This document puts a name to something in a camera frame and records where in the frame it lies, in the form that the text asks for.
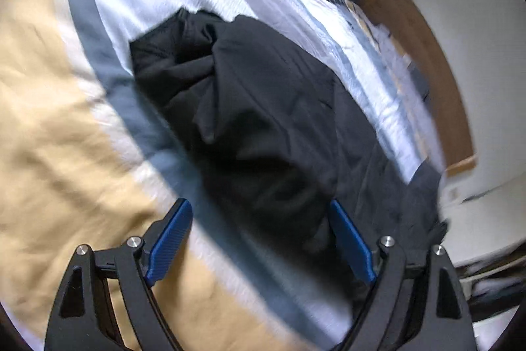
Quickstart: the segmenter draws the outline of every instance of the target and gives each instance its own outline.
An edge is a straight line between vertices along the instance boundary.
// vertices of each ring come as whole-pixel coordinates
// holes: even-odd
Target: bedsheet
[[[333,69],[409,181],[424,156],[399,89],[345,0],[0,0],[0,300],[31,347],[75,247],[140,235],[178,196],[194,224],[154,288],[189,351],[331,349],[352,306],[326,272],[208,199],[137,90],[129,42],[179,8],[270,25]],[[123,337],[137,348],[116,284]]]

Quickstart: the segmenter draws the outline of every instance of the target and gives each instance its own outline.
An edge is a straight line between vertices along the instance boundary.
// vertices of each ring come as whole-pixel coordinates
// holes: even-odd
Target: yellow fabric
[[[75,247],[119,245],[160,214],[89,110],[54,0],[0,0],[0,52],[0,299],[43,339]],[[138,348],[114,283],[123,337]],[[307,349],[277,337],[186,246],[154,293],[188,351]]]

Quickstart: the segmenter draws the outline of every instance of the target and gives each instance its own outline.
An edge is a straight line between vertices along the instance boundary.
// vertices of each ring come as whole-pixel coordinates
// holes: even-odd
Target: blue gripper pad
[[[357,279],[369,284],[376,280],[371,250],[335,199],[330,203],[329,223],[336,236],[336,246],[343,254]]]
[[[186,232],[190,229],[192,218],[192,206],[185,200],[152,247],[148,271],[144,275],[149,287],[162,280],[168,272]]]

